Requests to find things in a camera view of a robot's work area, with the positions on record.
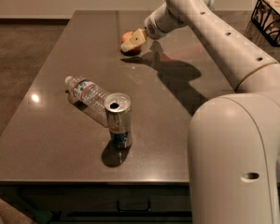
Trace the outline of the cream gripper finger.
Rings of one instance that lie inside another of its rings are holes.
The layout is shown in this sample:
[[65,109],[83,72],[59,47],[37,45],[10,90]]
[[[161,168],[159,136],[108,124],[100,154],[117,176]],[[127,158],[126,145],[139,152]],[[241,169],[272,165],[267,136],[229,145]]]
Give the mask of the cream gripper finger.
[[135,40],[126,40],[120,46],[120,48],[123,52],[129,52],[131,50],[138,49],[139,47],[140,47],[140,44],[138,42],[136,42]]

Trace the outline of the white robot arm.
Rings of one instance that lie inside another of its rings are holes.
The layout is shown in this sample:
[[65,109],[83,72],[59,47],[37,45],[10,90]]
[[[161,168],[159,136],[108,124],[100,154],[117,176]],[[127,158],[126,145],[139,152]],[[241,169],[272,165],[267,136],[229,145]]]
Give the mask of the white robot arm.
[[193,224],[280,224],[280,63],[211,10],[213,0],[165,0],[124,52],[188,26],[234,92],[204,103],[189,125]]

